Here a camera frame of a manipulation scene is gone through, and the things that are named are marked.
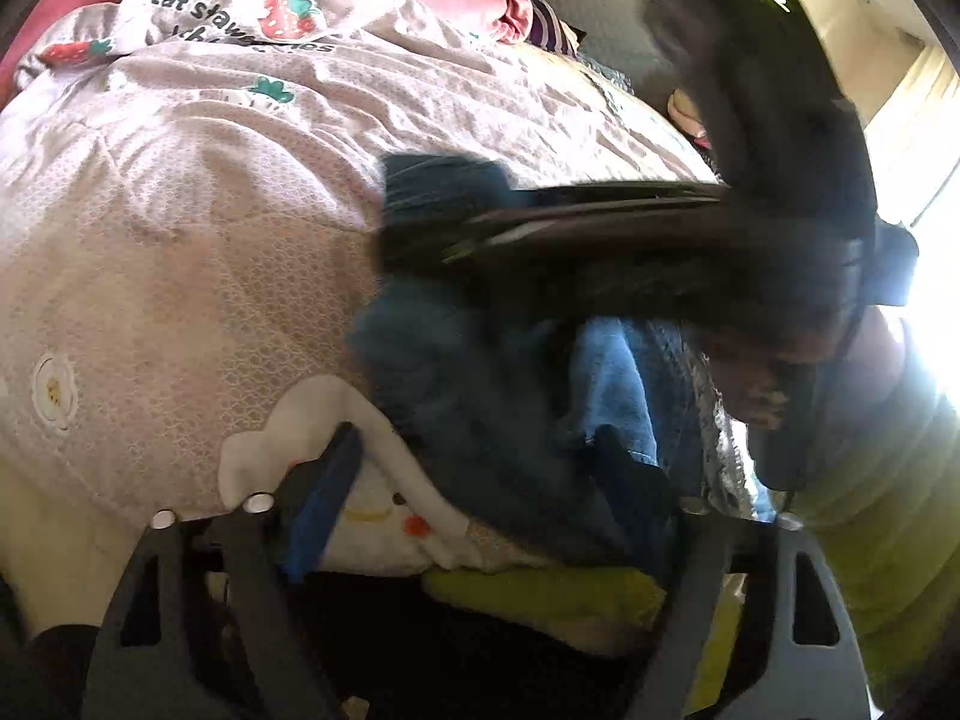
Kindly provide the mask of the person's right hand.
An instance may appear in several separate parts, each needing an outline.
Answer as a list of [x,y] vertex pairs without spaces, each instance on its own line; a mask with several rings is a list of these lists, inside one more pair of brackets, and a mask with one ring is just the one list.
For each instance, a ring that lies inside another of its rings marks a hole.
[[747,426],[777,431],[791,395],[789,367],[811,366],[799,351],[776,348],[771,341],[739,330],[706,330],[693,335],[727,413]]

